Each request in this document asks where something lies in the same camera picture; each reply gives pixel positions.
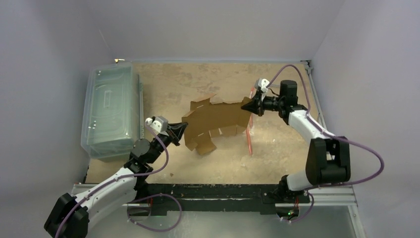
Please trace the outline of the brown cardboard box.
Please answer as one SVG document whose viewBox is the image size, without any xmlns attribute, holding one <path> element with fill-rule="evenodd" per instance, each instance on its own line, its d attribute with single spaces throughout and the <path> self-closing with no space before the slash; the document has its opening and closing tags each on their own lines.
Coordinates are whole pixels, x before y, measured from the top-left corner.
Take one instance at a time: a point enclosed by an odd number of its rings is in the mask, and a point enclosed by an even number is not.
<svg viewBox="0 0 420 238">
<path fill-rule="evenodd" d="M 182 117 L 182 122 L 188 124 L 183 135 L 185 146 L 199 155 L 216 149 L 213 138 L 241 134 L 249 125 L 251 113 L 241 109 L 251 101 L 249 97 L 232 102 L 212 102 L 214 96 L 210 93 L 192 100 L 190 111 Z"/>
</svg>

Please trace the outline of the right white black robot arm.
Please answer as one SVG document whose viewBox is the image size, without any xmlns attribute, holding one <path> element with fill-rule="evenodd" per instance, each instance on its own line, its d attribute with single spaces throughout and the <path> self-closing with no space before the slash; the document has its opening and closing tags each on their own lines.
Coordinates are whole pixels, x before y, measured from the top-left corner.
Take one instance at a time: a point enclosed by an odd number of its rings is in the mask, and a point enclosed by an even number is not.
<svg viewBox="0 0 420 238">
<path fill-rule="evenodd" d="M 257 80 L 254 96 L 241 108 L 259 117 L 265 111 L 278 112 L 279 117 L 309 145 L 305 169 L 283 176 L 277 188 L 267 193 L 268 197 L 294 202 L 307 188 L 349 181 L 350 146 L 344 138 L 325 135 L 325 128 L 314 120 L 305 106 L 298 103 L 295 81 L 281 81 L 279 93 L 275 96 L 267 96 L 268 85 L 267 79 Z"/>
</svg>

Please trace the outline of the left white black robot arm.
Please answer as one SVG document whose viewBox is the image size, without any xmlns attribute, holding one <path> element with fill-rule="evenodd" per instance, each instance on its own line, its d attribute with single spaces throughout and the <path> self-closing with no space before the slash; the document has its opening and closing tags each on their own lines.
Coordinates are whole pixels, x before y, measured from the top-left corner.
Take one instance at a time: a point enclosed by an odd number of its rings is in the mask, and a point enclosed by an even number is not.
<svg viewBox="0 0 420 238">
<path fill-rule="evenodd" d="M 112 176 L 96 186 L 58 198 L 44 224 L 44 230 L 53 238 L 84 238 L 105 216 L 128 202 L 146 200 L 146 178 L 157 173 L 150 165 L 161 155 L 169 161 L 168 146 L 179 146 L 186 122 L 159 122 L 160 117 L 148 118 L 145 128 L 153 135 L 151 141 L 139 139 L 129 154 L 128 161 Z"/>
</svg>

